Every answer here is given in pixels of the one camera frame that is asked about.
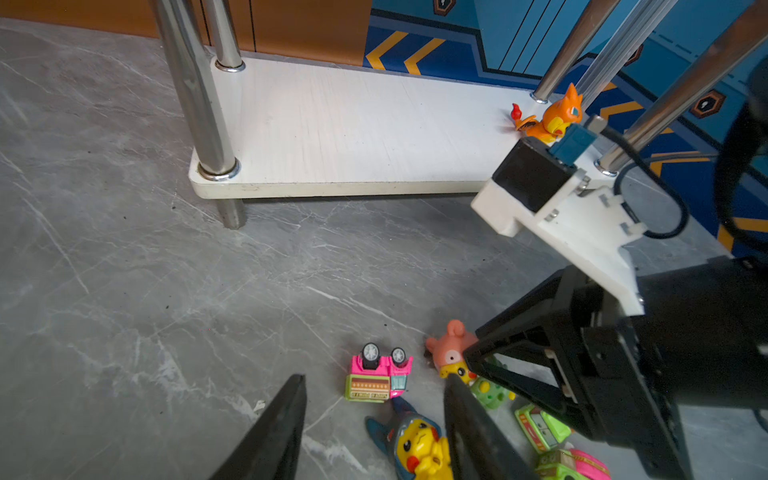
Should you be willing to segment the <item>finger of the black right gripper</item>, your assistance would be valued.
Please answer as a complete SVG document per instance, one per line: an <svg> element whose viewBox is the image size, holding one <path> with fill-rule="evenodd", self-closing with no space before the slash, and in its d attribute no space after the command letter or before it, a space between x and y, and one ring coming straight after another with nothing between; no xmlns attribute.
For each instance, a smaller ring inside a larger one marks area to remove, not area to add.
<svg viewBox="0 0 768 480"><path fill-rule="evenodd" d="M494 354L567 372L567 284L545 281L476 330L478 342L464 357L479 371Z"/></svg>
<svg viewBox="0 0 768 480"><path fill-rule="evenodd" d="M470 370L480 380L498 384L548 411L576 432L585 431L585 419L579 410L584 403L577 399L573 383L558 371L552 373L548 367L536 366L530 374L507 365L471 365Z"/></svg>

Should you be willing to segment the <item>pink green toy figure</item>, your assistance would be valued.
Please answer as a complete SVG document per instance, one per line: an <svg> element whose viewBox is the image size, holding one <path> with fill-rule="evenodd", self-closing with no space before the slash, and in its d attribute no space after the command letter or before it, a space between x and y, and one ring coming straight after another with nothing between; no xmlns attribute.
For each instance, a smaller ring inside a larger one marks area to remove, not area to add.
<svg viewBox="0 0 768 480"><path fill-rule="evenodd" d="M479 376L469 368L464 353L477 342L478 338L468 331L460 320L454 319L447 324L441 337L426 339L425 355L431 358L441 378L458 376L470 387L472 394L484 408L496 410L514 401L516 394Z"/></svg>

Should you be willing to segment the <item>yellow pikachu toy figure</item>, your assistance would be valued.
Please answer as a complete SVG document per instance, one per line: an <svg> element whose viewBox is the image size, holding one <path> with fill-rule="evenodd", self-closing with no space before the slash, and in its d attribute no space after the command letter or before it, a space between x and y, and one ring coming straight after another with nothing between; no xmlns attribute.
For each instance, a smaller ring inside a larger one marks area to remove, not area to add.
<svg viewBox="0 0 768 480"><path fill-rule="evenodd" d="M451 480L450 445L439 425L404 400L389 401L393 416L383 424L365 418L365 428L376 447L393 463L398 479Z"/></svg>

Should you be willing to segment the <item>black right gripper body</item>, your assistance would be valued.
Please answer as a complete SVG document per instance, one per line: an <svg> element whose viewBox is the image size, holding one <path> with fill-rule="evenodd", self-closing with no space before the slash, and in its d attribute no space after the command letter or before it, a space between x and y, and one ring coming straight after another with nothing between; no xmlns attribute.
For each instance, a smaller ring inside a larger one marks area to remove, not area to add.
<svg viewBox="0 0 768 480"><path fill-rule="evenodd" d="M586 436L634 450L654 479L689 479L685 405L767 406L767 266L752 257L640 279L622 314L575 267L558 271L547 331L572 395L551 406Z"/></svg>

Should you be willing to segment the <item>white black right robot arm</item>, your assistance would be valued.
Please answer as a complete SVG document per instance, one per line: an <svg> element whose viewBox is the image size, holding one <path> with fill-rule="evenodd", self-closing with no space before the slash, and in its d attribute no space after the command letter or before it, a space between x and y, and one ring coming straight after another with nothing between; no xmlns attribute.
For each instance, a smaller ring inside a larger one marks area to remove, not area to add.
<svg viewBox="0 0 768 480"><path fill-rule="evenodd" d="M521 137L474 198L497 233L527 229L568 266L481 326L464 358L586 437L634 450L649 476L688 479L681 405L747 409L767 422L767 240L732 206L767 146L767 66L750 75L713 181L716 216L750 257L638 276L626 245L654 232L621 178L593 187L576 166L597 137L650 172L596 116L553 144Z"/></svg>

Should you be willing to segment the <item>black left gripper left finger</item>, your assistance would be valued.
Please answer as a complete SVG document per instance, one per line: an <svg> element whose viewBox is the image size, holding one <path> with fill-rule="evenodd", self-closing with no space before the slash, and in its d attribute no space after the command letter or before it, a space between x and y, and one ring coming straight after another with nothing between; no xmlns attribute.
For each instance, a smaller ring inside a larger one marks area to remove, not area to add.
<svg viewBox="0 0 768 480"><path fill-rule="evenodd" d="M210 479L294 479L307 406L304 375L291 375Z"/></svg>

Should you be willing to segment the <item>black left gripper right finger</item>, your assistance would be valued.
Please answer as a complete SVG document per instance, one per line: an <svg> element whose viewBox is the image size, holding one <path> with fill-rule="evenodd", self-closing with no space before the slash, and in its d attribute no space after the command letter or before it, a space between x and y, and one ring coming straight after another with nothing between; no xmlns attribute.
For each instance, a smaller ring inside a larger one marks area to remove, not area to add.
<svg viewBox="0 0 768 480"><path fill-rule="evenodd" d="M443 404L455 479L539 479L456 375L446 381Z"/></svg>

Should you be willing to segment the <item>orange dragon toy figure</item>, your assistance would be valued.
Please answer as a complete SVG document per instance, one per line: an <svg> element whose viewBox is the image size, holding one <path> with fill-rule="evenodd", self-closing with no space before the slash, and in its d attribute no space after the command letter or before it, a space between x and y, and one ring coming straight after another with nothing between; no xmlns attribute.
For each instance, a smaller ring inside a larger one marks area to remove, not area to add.
<svg viewBox="0 0 768 480"><path fill-rule="evenodd" d="M565 95L550 105L541 118L535 115L525 117L518 104L513 105L510 117L515 124L515 129L522 135L538 139L547 146L551 146L565 135L571 125L582 121L582 102L583 96L571 83Z"/></svg>

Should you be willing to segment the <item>white two-tier shelf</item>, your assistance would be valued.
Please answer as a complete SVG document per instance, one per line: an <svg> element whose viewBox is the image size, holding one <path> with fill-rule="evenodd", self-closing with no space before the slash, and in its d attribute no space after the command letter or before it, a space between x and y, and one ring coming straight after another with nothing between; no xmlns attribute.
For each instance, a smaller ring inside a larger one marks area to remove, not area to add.
<svg viewBox="0 0 768 480"><path fill-rule="evenodd" d="M208 69L229 149L221 174L194 152L203 199L420 195L477 191L510 149L524 110L582 1L372 1L351 57L262 41L222 69L205 41L212 7L174 1L171 68Z"/></svg>

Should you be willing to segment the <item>orange green toy truck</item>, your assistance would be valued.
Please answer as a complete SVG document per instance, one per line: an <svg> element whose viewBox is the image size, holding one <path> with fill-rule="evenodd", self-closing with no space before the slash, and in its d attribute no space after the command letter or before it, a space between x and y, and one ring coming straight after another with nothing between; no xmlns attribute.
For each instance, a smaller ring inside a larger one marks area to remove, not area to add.
<svg viewBox="0 0 768 480"><path fill-rule="evenodd" d="M573 433L569 426L534 404L516 410L515 418L526 438L539 454L557 448Z"/></svg>

